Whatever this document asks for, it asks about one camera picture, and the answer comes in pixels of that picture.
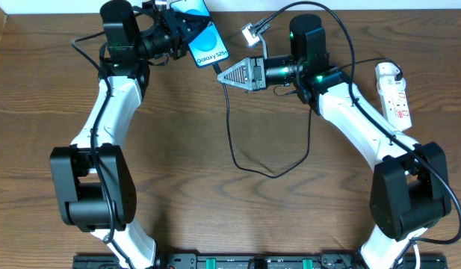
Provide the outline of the blue Galaxy smartphone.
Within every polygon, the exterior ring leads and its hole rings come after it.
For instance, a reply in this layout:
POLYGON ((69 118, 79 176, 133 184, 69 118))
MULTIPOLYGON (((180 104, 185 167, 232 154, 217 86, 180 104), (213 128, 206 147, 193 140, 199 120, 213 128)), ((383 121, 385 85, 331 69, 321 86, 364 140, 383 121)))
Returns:
POLYGON ((208 26, 189 43, 197 67, 203 68, 229 58, 229 52, 203 0, 181 0, 170 4, 174 11, 210 18, 208 26))

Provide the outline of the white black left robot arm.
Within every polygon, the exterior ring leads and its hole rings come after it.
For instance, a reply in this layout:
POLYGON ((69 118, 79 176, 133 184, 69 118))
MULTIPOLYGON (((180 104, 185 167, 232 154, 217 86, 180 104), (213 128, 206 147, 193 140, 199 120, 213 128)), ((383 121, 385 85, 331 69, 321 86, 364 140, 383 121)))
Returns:
POLYGON ((212 19, 203 1, 108 1, 100 15, 106 40, 93 62, 95 105, 70 145, 50 155, 58 207, 65 224, 103 241, 120 267, 163 268, 155 240, 136 218, 137 192, 123 144, 151 67, 184 57, 212 19))

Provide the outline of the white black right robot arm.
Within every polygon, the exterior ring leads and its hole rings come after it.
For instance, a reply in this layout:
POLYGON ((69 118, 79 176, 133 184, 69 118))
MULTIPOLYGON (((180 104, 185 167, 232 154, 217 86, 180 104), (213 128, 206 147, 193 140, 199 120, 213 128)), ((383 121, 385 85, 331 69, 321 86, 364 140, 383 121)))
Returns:
POLYGON ((405 252, 459 204, 448 184, 445 154, 420 144, 410 127, 401 69, 391 61, 376 68, 383 105, 375 110, 350 75, 329 62, 321 18, 301 14, 289 24, 289 55, 248 57, 221 72, 223 86, 248 91, 293 84, 297 96, 332 123, 357 148, 373 172, 370 210, 375 226, 359 254, 366 268, 396 268, 405 252))

